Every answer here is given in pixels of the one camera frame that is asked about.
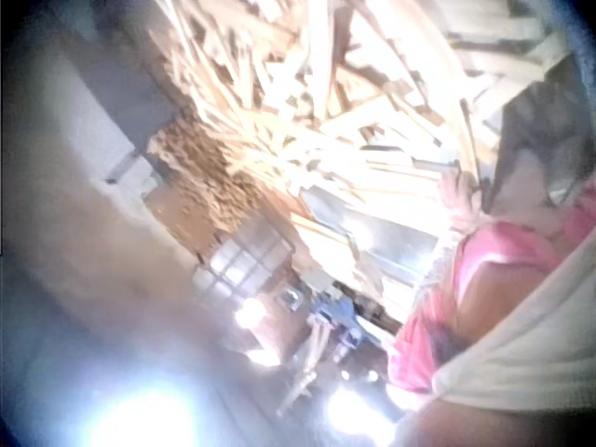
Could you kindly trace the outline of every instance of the bright light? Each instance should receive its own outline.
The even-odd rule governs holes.
[[[279,366],[281,363],[278,354],[271,349],[253,349],[252,351],[247,352],[246,355],[254,363],[263,366]]]
[[[352,234],[359,250],[368,251],[374,247],[373,233],[365,223],[348,218],[344,219],[342,227]]]
[[[263,303],[254,298],[247,298],[242,307],[236,312],[236,323],[243,329],[256,327],[267,315]]]
[[[327,407],[332,425],[348,435],[366,435],[377,447],[387,447],[395,436],[395,427],[387,418],[373,410],[353,391],[339,388]]]
[[[196,420],[182,400],[160,391],[130,397],[91,428],[88,447],[195,447]]]

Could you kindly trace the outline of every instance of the scrap wood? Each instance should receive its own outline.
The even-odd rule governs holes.
[[[389,0],[396,16],[403,19],[404,40],[410,49],[418,48],[425,63],[419,67],[428,81],[429,89],[440,91],[438,111],[449,124],[459,145],[459,162],[462,169],[480,178],[476,160],[474,138],[467,124],[466,111],[462,110],[466,74],[459,60],[437,26],[414,0]]]
[[[552,33],[544,41],[531,49],[527,59],[541,61],[542,70],[546,73],[569,54],[565,36],[561,32]],[[474,101],[472,111],[478,119],[490,117],[509,101],[522,93],[530,84],[512,76],[505,76],[496,81],[480,97]]]
[[[327,116],[327,101],[332,84],[334,6],[332,0],[308,0],[310,66],[313,73],[311,93],[315,117]]]
[[[349,0],[339,8],[332,0],[156,1],[171,27],[151,38],[192,100],[191,128],[201,135],[185,143],[196,138],[186,131],[158,152],[185,178],[185,190],[218,201],[215,214],[245,212],[225,195],[236,193],[230,184],[238,177],[289,196],[316,185],[361,212],[436,234],[446,224],[436,217],[438,174],[416,169],[413,159],[455,148],[462,167],[478,175],[478,161],[494,164],[500,139],[484,122],[487,110],[566,54],[558,34],[539,42],[544,30],[535,18],[509,14],[505,0],[445,0],[438,14],[417,0]],[[442,31],[437,17],[454,11],[460,22],[482,16],[490,27],[481,37],[494,43],[479,47],[472,35],[467,44],[478,23],[451,21]],[[512,39],[535,49],[498,45]],[[375,65],[383,58],[390,69]],[[401,151],[359,150],[379,141]],[[211,166],[208,159],[193,161],[203,143],[206,154],[218,153],[225,179],[210,180],[200,167]],[[230,228],[236,217],[213,219]]]

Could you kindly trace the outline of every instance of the pink shirt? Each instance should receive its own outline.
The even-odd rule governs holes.
[[[586,184],[576,203],[563,210],[563,215],[563,232],[577,246],[596,226],[596,180]],[[454,289],[458,297],[464,296],[483,263],[527,265],[548,273],[562,261],[544,237],[503,222],[470,235],[461,242],[458,252],[454,265]],[[454,311],[454,300],[443,299],[436,288],[410,315],[389,353],[388,376],[393,385],[407,391],[430,391],[432,376],[440,365],[433,358],[432,340],[423,320],[446,323]]]

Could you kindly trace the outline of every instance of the white cloth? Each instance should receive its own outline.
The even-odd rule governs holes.
[[[507,318],[433,377],[442,400],[503,411],[596,405],[596,230]]]

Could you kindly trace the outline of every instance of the woman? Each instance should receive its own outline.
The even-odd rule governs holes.
[[[389,352],[388,391],[400,406],[418,410],[432,400],[434,373],[490,332],[596,226],[596,180],[585,183],[573,206],[556,208],[529,161],[508,183],[516,194],[501,194],[508,213],[490,219],[480,214],[471,176],[442,179],[441,198],[461,241],[447,274],[423,290]],[[534,174],[537,182],[528,178]]]

